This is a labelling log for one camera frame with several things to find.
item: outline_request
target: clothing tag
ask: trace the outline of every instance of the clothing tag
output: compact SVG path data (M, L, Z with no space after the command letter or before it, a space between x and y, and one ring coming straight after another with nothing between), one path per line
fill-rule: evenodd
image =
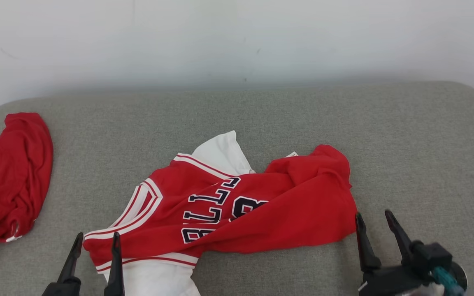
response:
M294 152L288 154L286 157L298 157L298 156L299 156L299 154L295 153L295 151L294 151Z

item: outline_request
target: basketball jersey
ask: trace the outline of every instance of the basketball jersey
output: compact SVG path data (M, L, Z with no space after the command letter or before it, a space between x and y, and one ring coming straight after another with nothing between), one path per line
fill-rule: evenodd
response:
M199 295L191 274L204 251L320 245L354 232L349 174L346 157L325 145L255 173L231 131L154 171L122 215L85 234L83 246L108 278L119 232L127 296Z

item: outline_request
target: clothing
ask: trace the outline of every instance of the clothing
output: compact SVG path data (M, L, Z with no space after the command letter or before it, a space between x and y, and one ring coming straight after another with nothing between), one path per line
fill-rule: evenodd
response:
M9 114L0 135L0 241L34 225L49 189L53 146L37 113Z
M320 245L354 232L349 174L346 157L324 145L254 173L231 131L153 172L121 217L86 234L83 246L107 278L119 232L126 295L198 295L190 275L204 251Z

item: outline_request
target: red fabric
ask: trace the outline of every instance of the red fabric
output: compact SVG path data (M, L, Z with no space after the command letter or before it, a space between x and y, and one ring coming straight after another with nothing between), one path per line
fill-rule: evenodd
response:
M28 233L49 189L53 146L37 113L9 114L0 135L0 240Z
M163 196L143 224L128 231L143 217L139 215L116 230L90 232L83 245L100 271L111 260L114 231L121 234L122 257L136 260L172 252L200 257L208 250L253 253L335 242L356 230L349 174L346 157L324 145L308 156L274 160L264 173L240 175L237 184L232 184L236 178L221 180L190 163L171 161L150 176L156 188L143 182L153 204L152 193L160 190ZM229 194L217 204L224 193L221 189ZM192 195L214 199L192 201ZM252 199L258 206L240 204ZM185 219L192 213L216 222ZM184 229L193 232L186 236Z

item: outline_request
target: white fabric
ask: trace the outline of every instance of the white fabric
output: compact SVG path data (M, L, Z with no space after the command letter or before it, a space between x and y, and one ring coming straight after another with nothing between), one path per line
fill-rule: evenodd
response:
M186 161L222 179L254 173L237 143L235 131L213 137L195 149L191 155L179 153L175 161ZM146 209L137 215L148 193L152 200ZM153 180L147 178L135 189L126 210L109 229L90 232L85 238L110 238L115 229L119 229L118 232L122 234L140 227L156 210L161 199L165 197ZM137 223L130 223L138 217L143 218ZM196 257L178 253L141 260L124 258L122 268L125 294L126 296L199 296L199 291L191 279L197 260ZM96 267L99 273L104 274L106 280L109 278L110 266L111 262L107 262Z

